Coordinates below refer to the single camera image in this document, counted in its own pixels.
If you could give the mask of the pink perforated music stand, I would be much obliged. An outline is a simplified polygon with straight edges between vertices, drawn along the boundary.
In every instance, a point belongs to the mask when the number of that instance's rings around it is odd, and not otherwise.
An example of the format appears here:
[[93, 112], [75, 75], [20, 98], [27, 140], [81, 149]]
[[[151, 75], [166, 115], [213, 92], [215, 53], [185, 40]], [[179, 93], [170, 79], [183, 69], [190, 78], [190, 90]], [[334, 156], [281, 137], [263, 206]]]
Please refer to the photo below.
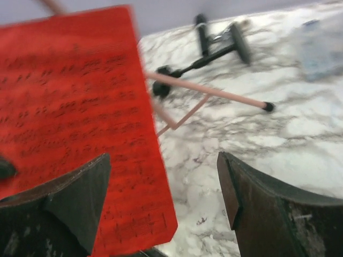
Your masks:
[[[240, 102], [243, 104], [251, 105], [254, 107], [261, 108], [266, 112], [272, 112], [274, 109], [274, 104], [270, 102], [261, 102], [253, 99], [249, 99], [247, 97], [231, 94], [228, 92], [223, 92], [218, 89], [213, 89], [205, 86], [201, 86], [199, 84], [195, 84], [192, 82], [188, 82], [185, 80], [181, 80], [180, 77], [191, 70], [200, 69], [210, 62], [232, 52], [237, 51], [241, 61], [245, 64], [251, 64], [251, 55], [249, 47], [246, 43], [246, 40], [242, 34], [240, 24], [237, 22], [232, 22], [227, 29], [225, 29], [222, 33], [217, 35], [214, 39], [207, 35], [207, 21], [206, 18], [199, 14], [196, 16], [196, 27], [198, 30], [198, 35], [200, 39], [200, 44], [202, 48], [202, 58], [193, 62], [188, 67], [171, 71], [167, 66], [163, 66], [157, 69], [155, 73], [153, 72], [146, 72], [146, 78], [152, 79], [155, 82], [152, 86], [153, 95], [155, 97], [160, 97], [164, 99], [169, 93], [172, 86], [182, 87], [190, 90], [194, 90], [197, 92], [201, 92], [205, 94], [204, 98], [198, 102], [197, 105], [194, 106], [179, 122], [175, 122], [162, 108], [161, 105], [157, 104], [156, 102], [152, 102], [152, 108], [154, 112], [166, 122], [166, 127], [158, 132], [158, 136], [165, 133], [168, 129], [176, 130], [179, 128], [188, 118], [190, 118], [199, 108], [201, 108], [210, 97], [216, 96], [223, 99]], [[209, 47], [213, 41], [217, 40], [227, 40], [227, 35], [230, 36], [232, 41], [231, 45], [223, 47], [222, 49], [210, 53]]]

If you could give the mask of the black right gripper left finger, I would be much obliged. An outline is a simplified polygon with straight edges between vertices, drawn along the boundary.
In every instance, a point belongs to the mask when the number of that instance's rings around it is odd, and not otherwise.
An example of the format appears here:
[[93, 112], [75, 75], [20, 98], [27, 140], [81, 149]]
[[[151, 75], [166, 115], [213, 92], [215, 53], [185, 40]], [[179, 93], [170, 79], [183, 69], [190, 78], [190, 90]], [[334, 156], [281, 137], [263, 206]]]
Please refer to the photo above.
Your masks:
[[90, 256], [111, 172], [109, 154], [1, 200], [1, 256]]

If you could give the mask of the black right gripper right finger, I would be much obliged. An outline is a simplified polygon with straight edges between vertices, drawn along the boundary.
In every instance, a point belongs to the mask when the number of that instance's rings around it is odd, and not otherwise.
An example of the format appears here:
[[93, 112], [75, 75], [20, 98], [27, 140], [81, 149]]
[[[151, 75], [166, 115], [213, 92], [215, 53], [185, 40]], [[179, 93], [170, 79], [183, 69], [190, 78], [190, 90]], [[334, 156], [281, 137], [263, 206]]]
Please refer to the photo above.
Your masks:
[[341, 199], [287, 184], [226, 152], [217, 170], [242, 256], [342, 256]]

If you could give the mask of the red paper sheet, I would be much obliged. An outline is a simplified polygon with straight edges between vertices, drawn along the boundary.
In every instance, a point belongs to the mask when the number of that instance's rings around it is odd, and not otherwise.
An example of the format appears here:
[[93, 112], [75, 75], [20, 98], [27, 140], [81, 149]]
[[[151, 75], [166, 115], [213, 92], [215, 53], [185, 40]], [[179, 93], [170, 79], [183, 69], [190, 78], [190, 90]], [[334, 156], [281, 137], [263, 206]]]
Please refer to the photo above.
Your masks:
[[1, 200], [109, 154], [90, 256], [171, 241], [177, 219], [131, 7], [1, 26]]

